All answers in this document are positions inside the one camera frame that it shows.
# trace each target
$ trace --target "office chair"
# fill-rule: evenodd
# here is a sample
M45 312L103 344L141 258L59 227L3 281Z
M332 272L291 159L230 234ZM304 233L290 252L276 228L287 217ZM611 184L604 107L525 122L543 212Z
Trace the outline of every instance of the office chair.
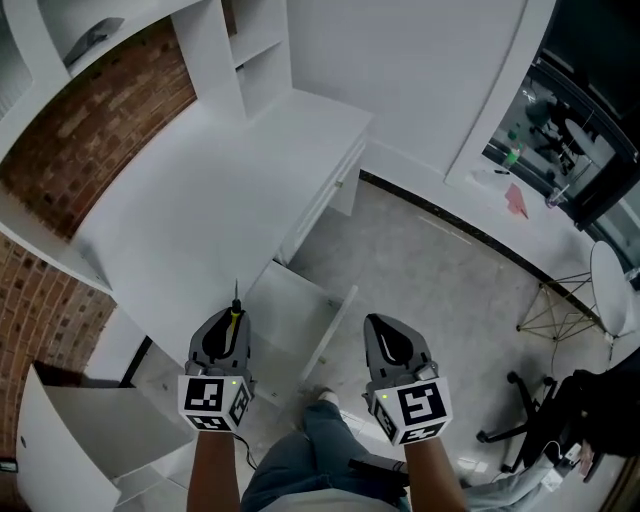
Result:
M503 465L503 473L515 473L521 463L530 467L543 451L557 464L575 443L582 445L585 439L594 452L585 483L604 454L640 454L640 349L605 373L576 370L555 395L557 381L545 377L549 389L542 404L531 398L517 373L510 372L507 380L518 386L527 421L507 432L488 435L481 430L476 436L481 443L495 443L526 433L514 464Z

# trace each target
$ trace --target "fiducial marker cube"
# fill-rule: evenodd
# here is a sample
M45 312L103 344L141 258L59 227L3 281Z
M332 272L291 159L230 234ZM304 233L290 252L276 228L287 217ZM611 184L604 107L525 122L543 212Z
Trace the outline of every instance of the fiducial marker cube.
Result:
M178 410L196 430L236 432L250 401L242 377L178 377Z
M447 379L379 389L369 412L394 446L437 437L453 419Z

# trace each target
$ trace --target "concrete floor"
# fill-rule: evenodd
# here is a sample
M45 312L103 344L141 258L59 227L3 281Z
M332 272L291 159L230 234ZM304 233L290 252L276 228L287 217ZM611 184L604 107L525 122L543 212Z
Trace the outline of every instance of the concrete floor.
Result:
M286 411L259 398L252 402L241 434L256 460L293 428L307 391L321 385L337 392L343 417L363 445L380 455L404 458L402 449L385 442L360 396L370 380L362 323L367 314L378 312L421 332L440 374L448 378L454 420L442 440L459 476L471 484L486 483L499 475L503 462L513 461L521 438L482 445L475 435L480 429L512 428L522 419L517 390L506 381L510 370L520 373L538 398L543 376L551 374L553 343L515 331L537 291L531 275L449 224L365 182L359 183L353 215L327 210L289 268L329 291L345 295L356 284L359 293L299 399ZM624 338L613 362L637 345L638 336ZM600 332L589 329L558 346L553 375L561 380L577 368L599 373L608 364L609 346ZM180 372L153 348L133 380L177 422L173 404ZM241 491L251 477L244 457L245 448L238 444ZM607 457L588 485L574 471L536 510L597 511L622 464L622 459ZM177 479L187 485L188 472Z

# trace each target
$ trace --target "pink paper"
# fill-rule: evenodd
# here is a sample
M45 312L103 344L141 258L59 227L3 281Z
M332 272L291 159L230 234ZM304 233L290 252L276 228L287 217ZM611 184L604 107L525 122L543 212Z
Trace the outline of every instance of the pink paper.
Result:
M515 215L521 213L527 219L529 218L529 215L527 215L527 207L524 204L524 198L522 197L522 190L520 190L515 183L511 184L504 197L509 201L508 208L511 213Z

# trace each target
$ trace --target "cabinet door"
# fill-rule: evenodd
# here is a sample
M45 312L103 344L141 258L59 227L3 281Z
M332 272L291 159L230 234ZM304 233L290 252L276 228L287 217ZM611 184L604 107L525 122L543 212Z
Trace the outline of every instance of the cabinet door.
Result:
M18 489L32 512L111 512L116 506L120 492L69 432L33 367L22 397L16 452Z

